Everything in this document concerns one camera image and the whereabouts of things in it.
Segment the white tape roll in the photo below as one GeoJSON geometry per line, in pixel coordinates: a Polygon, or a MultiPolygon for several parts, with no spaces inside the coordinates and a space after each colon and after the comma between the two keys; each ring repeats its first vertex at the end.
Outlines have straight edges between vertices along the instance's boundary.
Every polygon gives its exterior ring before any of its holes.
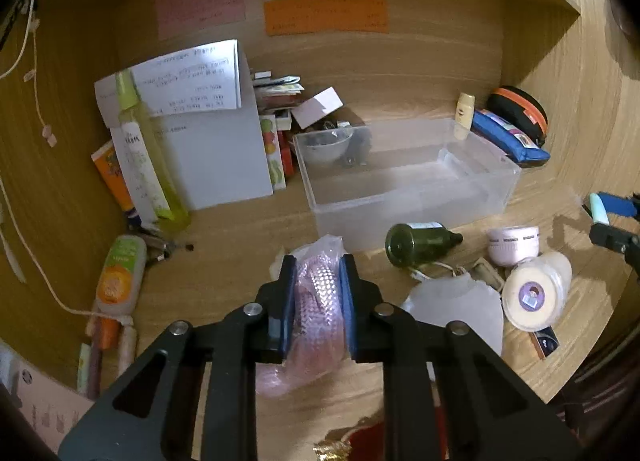
{"type": "Polygon", "coordinates": [[[562,315],[572,276],[570,261],[555,251],[516,266],[502,289],[506,319],[525,332],[551,327],[562,315]]]}

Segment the white cloth pouch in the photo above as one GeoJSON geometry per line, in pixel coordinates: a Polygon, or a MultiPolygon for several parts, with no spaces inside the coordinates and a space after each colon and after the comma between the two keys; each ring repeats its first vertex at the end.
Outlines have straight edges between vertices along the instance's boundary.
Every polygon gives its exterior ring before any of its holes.
{"type": "Polygon", "coordinates": [[[502,354],[504,317],[500,294],[468,273],[422,281],[410,291],[401,308],[417,321],[442,328],[450,321],[463,321],[498,356],[502,354]]]}

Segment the dark green glass bottle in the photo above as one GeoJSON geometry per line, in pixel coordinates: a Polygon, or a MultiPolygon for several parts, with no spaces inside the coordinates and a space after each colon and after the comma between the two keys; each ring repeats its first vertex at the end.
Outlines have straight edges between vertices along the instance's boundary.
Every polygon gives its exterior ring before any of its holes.
{"type": "Polygon", "coordinates": [[[462,242],[461,233],[437,222],[400,223],[388,231],[385,252],[396,267],[416,267],[442,259],[462,242]]]}

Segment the blue pencil case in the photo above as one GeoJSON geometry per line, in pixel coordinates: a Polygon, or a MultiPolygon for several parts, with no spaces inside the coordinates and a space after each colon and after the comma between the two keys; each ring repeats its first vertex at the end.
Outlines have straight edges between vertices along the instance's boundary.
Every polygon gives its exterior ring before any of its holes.
{"type": "Polygon", "coordinates": [[[548,152],[522,130],[490,111],[474,111],[472,130],[497,146],[521,168],[542,166],[550,159],[548,152]]]}

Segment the black orange zip case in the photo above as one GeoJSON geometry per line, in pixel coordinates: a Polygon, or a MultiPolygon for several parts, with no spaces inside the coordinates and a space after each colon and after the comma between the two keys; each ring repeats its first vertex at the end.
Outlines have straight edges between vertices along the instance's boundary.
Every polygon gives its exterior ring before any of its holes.
{"type": "Polygon", "coordinates": [[[487,98],[486,109],[523,131],[538,146],[544,146],[549,121],[544,107],[532,95],[512,85],[502,85],[487,98]]]}

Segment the orange green lotion bottle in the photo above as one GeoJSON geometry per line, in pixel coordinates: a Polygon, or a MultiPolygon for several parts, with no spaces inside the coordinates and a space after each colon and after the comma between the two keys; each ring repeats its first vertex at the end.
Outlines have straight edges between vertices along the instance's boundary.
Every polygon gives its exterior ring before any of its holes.
{"type": "Polygon", "coordinates": [[[138,236],[122,235],[106,255],[98,286],[96,307],[111,316],[130,316],[138,302],[146,263],[146,244],[138,236]]]}

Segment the small cream bottle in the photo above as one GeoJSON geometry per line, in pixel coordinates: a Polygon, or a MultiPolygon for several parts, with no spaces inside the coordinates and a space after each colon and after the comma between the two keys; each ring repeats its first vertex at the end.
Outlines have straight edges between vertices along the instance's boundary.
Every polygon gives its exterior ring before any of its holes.
{"type": "Polygon", "coordinates": [[[475,96],[461,93],[459,95],[456,113],[454,114],[454,121],[456,126],[454,127],[454,137],[457,140],[465,140],[469,136],[475,112],[475,96]]]}

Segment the black pens cluster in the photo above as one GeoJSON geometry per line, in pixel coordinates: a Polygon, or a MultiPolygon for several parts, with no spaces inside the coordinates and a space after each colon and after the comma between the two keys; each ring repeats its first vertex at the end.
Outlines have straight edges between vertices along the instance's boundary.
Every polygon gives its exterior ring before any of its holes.
{"type": "Polygon", "coordinates": [[[193,243],[166,239],[160,236],[159,233],[153,233],[151,230],[144,228],[142,219],[136,211],[127,215],[127,225],[129,233],[140,237],[144,241],[146,245],[146,266],[148,267],[167,261],[178,250],[186,252],[195,250],[193,243]]]}

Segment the tall yellow spray bottle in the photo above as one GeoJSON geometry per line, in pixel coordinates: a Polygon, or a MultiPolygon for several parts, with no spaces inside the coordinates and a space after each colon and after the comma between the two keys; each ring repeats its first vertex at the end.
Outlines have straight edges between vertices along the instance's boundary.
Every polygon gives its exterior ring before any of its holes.
{"type": "Polygon", "coordinates": [[[190,224],[189,211],[169,173],[163,147],[156,138],[149,110],[139,96],[129,69],[115,74],[118,120],[134,172],[153,210],[153,224],[175,237],[190,224]]]}

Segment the clear plastic storage bin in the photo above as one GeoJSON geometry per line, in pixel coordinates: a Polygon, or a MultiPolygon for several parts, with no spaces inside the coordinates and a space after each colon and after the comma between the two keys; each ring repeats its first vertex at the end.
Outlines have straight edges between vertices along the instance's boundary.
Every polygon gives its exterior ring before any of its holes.
{"type": "Polygon", "coordinates": [[[451,119],[397,119],[344,126],[354,130],[343,158],[307,164],[294,150],[320,236],[343,239],[349,252],[381,249],[399,223],[448,229],[504,211],[521,168],[473,132],[454,137],[451,119]]]}

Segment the orange sunscreen tube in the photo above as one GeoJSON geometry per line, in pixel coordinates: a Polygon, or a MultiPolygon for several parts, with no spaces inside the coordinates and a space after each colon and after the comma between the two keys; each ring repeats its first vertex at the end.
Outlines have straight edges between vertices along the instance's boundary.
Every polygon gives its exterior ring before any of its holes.
{"type": "Polygon", "coordinates": [[[113,142],[109,140],[97,151],[94,151],[91,160],[122,212],[132,212],[134,203],[129,195],[124,175],[122,175],[113,142]]]}

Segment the clear small bowl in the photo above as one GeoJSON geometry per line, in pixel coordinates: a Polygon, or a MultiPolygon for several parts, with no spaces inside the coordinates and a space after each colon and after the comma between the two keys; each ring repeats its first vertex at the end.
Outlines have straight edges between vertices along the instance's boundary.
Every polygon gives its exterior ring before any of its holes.
{"type": "Polygon", "coordinates": [[[307,164],[329,166],[344,157],[352,135],[349,128],[304,133],[298,137],[298,147],[307,164]]]}

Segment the white card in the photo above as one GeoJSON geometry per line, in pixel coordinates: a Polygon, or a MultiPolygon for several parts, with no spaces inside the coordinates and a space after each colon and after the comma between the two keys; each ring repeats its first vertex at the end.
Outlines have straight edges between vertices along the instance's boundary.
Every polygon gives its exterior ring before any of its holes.
{"type": "Polygon", "coordinates": [[[292,117],[302,130],[343,107],[343,102],[334,88],[326,88],[292,109],[292,117]]]}

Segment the fruit print booklet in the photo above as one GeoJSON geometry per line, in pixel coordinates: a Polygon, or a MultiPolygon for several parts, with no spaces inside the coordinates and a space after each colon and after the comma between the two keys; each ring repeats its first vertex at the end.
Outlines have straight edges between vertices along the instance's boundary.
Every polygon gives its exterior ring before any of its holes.
{"type": "Polygon", "coordinates": [[[259,120],[272,188],[274,190],[285,189],[285,174],[280,152],[276,116],[274,114],[262,114],[259,120]]]}

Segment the white paper notebook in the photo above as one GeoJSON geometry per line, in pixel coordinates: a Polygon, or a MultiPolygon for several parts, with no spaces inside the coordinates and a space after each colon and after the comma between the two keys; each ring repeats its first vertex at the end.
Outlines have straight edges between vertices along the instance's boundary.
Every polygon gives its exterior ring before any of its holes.
{"type": "Polygon", "coordinates": [[[189,210],[272,195],[250,68],[238,41],[184,48],[130,71],[189,210]]]}

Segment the orange sticky note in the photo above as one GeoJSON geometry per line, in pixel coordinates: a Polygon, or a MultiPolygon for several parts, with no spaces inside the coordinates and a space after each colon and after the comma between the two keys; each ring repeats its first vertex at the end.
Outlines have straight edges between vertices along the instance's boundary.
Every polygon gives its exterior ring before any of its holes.
{"type": "Polygon", "coordinates": [[[264,19],[268,36],[388,32],[386,0],[274,0],[264,3],[264,19]]]}

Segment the stack of booklets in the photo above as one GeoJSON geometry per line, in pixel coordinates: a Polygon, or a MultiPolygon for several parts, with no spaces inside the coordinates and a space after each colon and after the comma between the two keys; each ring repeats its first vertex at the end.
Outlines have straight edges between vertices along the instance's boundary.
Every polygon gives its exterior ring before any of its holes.
{"type": "Polygon", "coordinates": [[[259,112],[295,107],[305,91],[300,77],[273,77],[270,71],[256,73],[252,84],[259,112]]]}

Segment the pink sticky note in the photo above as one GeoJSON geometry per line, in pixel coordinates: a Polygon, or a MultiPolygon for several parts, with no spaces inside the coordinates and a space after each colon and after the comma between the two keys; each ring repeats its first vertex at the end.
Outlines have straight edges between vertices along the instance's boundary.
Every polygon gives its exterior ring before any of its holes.
{"type": "Polygon", "coordinates": [[[154,5],[160,40],[245,18],[244,0],[154,0],[154,5]]]}

